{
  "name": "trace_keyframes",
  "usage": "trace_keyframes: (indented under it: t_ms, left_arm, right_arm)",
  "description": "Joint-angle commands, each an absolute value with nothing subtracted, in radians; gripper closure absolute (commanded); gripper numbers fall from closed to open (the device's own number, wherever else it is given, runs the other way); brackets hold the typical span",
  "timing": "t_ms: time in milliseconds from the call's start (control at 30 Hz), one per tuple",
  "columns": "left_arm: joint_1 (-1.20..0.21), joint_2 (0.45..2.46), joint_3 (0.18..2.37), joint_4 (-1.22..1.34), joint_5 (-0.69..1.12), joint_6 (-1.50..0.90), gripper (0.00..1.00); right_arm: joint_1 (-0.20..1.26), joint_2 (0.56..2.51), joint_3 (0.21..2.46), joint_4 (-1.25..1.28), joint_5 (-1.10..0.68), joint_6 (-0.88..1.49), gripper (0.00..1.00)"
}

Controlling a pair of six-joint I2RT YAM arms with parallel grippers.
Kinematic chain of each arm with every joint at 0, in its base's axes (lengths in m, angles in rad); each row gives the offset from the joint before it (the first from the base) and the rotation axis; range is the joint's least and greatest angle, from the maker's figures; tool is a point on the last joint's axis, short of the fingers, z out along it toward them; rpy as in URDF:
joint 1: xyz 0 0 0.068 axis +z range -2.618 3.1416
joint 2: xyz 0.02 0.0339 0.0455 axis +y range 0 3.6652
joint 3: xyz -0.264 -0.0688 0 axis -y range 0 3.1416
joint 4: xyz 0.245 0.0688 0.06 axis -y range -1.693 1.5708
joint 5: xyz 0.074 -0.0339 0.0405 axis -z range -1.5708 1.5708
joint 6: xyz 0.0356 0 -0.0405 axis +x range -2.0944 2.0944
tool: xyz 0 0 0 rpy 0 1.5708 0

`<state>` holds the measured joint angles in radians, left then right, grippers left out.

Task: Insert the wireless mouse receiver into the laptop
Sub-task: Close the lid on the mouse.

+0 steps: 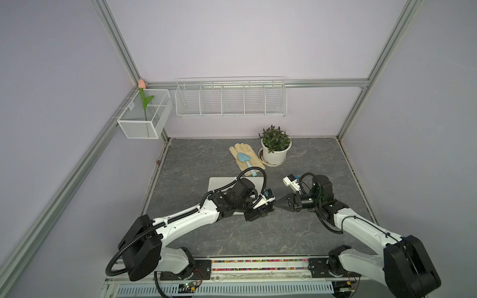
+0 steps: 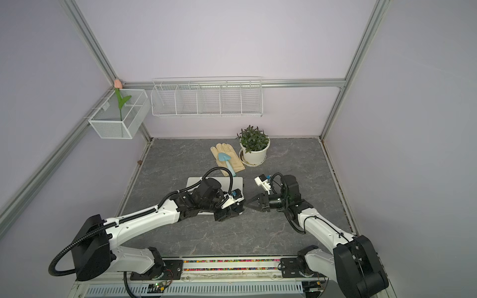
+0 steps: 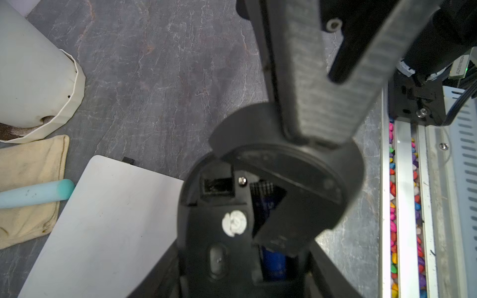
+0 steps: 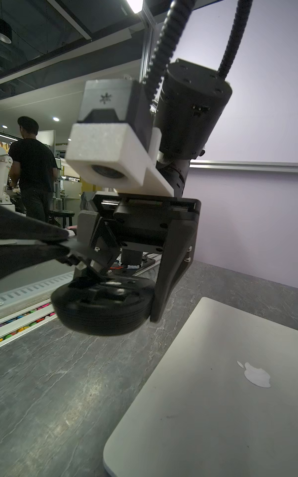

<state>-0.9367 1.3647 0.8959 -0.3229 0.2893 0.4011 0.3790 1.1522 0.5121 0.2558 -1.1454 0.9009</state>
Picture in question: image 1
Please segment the silver laptop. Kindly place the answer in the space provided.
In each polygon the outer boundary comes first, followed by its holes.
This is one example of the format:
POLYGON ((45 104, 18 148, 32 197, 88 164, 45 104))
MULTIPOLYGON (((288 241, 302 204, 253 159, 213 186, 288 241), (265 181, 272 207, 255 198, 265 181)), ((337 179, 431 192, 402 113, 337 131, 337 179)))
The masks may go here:
MULTIPOLYGON (((246 179, 253 182, 255 189, 260 191, 264 184, 264 178, 261 176, 253 177, 253 176, 246 176, 246 179)), ((210 177, 209 184, 208 184, 208 191, 213 191, 225 185, 228 185, 232 181, 234 181, 235 177, 210 177)))

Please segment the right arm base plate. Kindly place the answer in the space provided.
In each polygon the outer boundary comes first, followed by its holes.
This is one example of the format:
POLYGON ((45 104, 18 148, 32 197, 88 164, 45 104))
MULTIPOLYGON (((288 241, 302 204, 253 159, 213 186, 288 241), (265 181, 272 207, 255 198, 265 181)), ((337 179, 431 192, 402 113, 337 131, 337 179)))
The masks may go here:
POLYGON ((318 257, 308 259, 308 270, 313 278, 358 278, 360 274, 345 271, 335 257, 318 257))

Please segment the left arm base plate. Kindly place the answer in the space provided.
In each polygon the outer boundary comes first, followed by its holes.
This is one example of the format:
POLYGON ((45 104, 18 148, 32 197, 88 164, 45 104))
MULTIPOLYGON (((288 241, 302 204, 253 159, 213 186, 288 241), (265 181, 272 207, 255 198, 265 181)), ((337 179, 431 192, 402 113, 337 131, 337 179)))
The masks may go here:
POLYGON ((161 281, 179 280, 210 280, 212 273, 211 260, 196 260, 195 264, 188 265, 181 273, 175 274, 169 271, 160 273, 161 281))

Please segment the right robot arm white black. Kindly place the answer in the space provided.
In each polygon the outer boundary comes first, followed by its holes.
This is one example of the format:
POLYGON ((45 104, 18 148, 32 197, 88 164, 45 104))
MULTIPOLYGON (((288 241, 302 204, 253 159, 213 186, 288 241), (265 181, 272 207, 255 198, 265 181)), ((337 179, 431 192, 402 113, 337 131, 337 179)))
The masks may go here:
POLYGON ((397 298, 424 298, 441 287, 440 276, 417 237, 390 232, 360 216, 334 197, 327 176, 288 175, 283 182, 292 193, 277 200, 277 207, 289 212, 314 212, 329 232, 348 233, 372 249, 369 255, 349 245, 334 248, 326 262, 331 276, 356 273, 386 286, 397 298))

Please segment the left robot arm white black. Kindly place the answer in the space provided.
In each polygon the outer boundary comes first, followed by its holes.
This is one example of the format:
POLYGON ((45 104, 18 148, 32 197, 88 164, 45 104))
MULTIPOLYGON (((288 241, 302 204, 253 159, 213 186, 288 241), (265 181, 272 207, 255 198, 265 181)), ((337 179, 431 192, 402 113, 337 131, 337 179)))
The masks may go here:
POLYGON ((267 216, 273 211, 275 197, 266 185, 265 170, 249 167, 229 184, 208 191, 193 207, 166 217, 136 218, 107 264, 106 275, 127 274, 130 281, 138 281, 159 271, 174 274, 178 279, 191 278, 197 270, 191 252, 185 247, 169 248, 169 244, 236 213, 242 213, 247 222, 267 216))

